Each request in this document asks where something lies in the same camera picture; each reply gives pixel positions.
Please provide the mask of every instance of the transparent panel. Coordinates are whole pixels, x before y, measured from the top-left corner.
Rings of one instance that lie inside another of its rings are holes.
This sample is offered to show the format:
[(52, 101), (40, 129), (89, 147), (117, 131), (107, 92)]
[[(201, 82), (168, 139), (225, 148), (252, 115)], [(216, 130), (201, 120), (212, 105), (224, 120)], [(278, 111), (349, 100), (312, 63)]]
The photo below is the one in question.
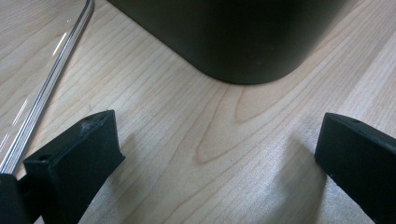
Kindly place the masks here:
[(12, 174), (93, 1), (0, 1), (0, 173)]

